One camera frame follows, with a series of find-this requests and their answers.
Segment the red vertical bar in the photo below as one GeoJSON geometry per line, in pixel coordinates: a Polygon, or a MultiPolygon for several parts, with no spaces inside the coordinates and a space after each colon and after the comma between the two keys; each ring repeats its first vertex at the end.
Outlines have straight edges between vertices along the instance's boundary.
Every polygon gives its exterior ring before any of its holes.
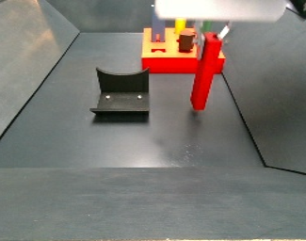
{"type": "Polygon", "coordinates": [[[204,33],[205,43],[201,59],[197,61],[197,69],[193,79],[189,101],[193,110],[204,110],[207,104],[207,95],[216,70],[217,55],[221,47],[221,41],[215,33],[204,33]]]}

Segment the orange block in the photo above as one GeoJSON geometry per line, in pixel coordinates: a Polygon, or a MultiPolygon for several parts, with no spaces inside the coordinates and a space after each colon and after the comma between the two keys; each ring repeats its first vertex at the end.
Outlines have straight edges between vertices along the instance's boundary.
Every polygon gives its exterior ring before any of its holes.
{"type": "MultiPolygon", "coordinates": [[[[177,51],[175,28],[164,30],[164,42],[151,42],[151,28],[143,29],[141,69],[149,68],[152,73],[195,73],[197,66],[196,46],[189,53],[177,51]]],[[[216,73],[221,72],[225,57],[219,54],[216,73]]]]}

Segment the green component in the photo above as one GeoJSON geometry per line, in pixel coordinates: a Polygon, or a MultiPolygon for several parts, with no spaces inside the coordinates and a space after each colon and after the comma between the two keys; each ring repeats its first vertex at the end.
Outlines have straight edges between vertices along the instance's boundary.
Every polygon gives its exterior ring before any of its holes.
{"type": "Polygon", "coordinates": [[[297,15],[301,18],[306,18],[306,0],[291,0],[291,3],[295,6],[295,9],[297,11],[297,15]]]}
{"type": "Polygon", "coordinates": [[[201,26],[201,33],[209,32],[211,29],[211,21],[203,21],[203,26],[201,26]]]}

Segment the black curved bracket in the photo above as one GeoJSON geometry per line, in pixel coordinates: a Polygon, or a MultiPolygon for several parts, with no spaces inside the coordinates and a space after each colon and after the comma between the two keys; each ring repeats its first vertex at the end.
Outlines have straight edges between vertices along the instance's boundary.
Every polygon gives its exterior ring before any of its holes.
{"type": "Polygon", "coordinates": [[[97,68],[99,103],[93,113],[148,113],[148,69],[129,74],[97,68]]]}

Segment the red block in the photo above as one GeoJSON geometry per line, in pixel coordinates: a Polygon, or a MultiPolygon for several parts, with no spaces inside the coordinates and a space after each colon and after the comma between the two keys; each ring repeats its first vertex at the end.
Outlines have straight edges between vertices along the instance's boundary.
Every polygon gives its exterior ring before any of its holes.
{"type": "MultiPolygon", "coordinates": [[[[196,73],[196,47],[192,47],[189,53],[180,53],[179,36],[173,34],[173,31],[173,28],[164,30],[164,42],[151,42],[151,29],[143,30],[141,69],[148,68],[149,73],[196,73]]],[[[225,57],[220,52],[216,73],[221,72],[224,60],[225,57]]]]}
{"type": "Polygon", "coordinates": [[[207,104],[207,95],[211,86],[212,76],[216,73],[217,56],[221,47],[221,41],[215,33],[205,33],[205,44],[203,57],[197,61],[197,70],[193,79],[189,101],[193,110],[204,110],[207,104]]]}

